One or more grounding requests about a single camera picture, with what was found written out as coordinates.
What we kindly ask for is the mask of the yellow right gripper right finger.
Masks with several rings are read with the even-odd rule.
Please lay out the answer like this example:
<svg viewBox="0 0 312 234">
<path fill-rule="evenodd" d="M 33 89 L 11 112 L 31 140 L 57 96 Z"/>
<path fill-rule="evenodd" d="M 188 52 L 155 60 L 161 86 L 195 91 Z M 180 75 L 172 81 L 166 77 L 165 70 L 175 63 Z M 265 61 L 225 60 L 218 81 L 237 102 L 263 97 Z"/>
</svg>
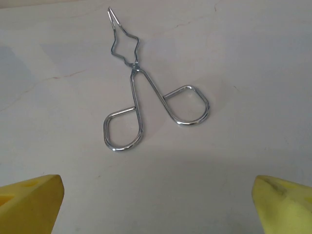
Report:
<svg viewBox="0 0 312 234">
<path fill-rule="evenodd" d="M 264 234 L 312 234 L 312 187 L 258 175 L 252 199 Z"/>
</svg>

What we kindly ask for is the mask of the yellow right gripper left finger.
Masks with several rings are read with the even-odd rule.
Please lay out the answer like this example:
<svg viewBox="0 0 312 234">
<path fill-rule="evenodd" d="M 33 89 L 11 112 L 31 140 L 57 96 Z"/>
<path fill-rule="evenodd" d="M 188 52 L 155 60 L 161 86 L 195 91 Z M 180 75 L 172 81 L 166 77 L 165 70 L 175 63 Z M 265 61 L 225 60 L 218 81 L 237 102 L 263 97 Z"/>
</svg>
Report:
<svg viewBox="0 0 312 234">
<path fill-rule="evenodd" d="M 60 175 L 0 187 L 0 234 L 51 234 L 64 198 Z"/>
</svg>

